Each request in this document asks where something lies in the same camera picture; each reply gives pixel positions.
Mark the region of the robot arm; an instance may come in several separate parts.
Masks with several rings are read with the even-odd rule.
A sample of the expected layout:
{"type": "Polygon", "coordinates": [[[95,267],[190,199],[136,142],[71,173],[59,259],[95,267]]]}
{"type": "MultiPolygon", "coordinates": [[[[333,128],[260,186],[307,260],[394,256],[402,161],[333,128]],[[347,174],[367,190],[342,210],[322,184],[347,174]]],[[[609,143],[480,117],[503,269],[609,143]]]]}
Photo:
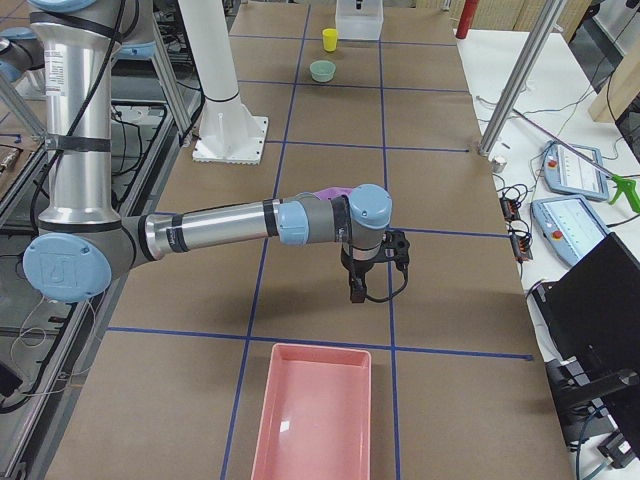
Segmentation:
{"type": "Polygon", "coordinates": [[[133,215],[134,194],[157,182],[164,161],[145,142],[136,160],[113,166],[111,70],[118,56],[163,50],[152,3],[34,1],[30,24],[44,48],[48,162],[38,186],[49,203],[31,213],[35,236],[22,268],[44,297],[82,302],[169,254],[271,237],[337,243],[354,303],[368,300],[375,265],[405,266],[408,243],[390,228],[391,196],[375,184],[133,215]]]}
{"type": "Polygon", "coordinates": [[[1,75],[7,81],[13,83],[44,66],[43,45],[32,29],[12,27],[1,32],[1,75]]]}

